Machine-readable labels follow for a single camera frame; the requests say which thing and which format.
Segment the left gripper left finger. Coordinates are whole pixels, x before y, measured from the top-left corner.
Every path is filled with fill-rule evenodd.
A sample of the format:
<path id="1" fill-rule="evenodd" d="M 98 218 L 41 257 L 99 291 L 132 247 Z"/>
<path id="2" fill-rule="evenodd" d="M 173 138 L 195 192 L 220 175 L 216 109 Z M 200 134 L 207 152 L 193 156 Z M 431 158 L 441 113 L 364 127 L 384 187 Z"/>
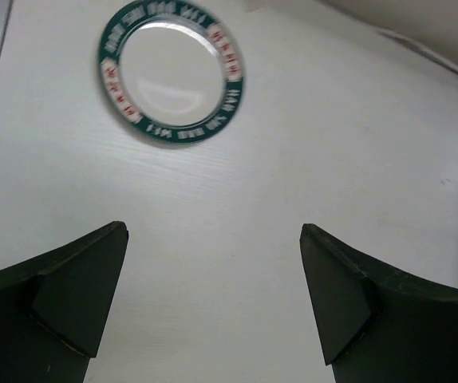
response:
<path id="1" fill-rule="evenodd" d="M 0 382 L 82 382 L 97 356 L 128 246 L 111 222 L 0 270 Z"/>

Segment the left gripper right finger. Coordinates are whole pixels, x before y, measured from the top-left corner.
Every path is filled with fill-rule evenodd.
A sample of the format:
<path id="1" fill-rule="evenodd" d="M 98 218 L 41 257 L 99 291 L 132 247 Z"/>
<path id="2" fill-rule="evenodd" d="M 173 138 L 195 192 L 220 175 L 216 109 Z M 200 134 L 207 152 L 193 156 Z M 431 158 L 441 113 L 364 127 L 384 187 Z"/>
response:
<path id="1" fill-rule="evenodd" d="M 338 382 L 458 382 L 458 289 L 362 253 L 313 224 L 302 264 Z"/>

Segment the green rimmed white plate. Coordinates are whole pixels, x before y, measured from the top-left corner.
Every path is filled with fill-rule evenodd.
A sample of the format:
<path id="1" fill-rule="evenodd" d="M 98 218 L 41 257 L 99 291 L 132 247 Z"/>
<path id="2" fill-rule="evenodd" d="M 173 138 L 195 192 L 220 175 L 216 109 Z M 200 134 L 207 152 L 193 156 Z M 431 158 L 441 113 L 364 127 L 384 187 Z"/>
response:
<path id="1" fill-rule="evenodd" d="M 97 65 L 116 113 L 165 144 L 225 129 L 243 101 L 243 55 L 230 30 L 191 1 L 133 1 L 107 22 Z"/>

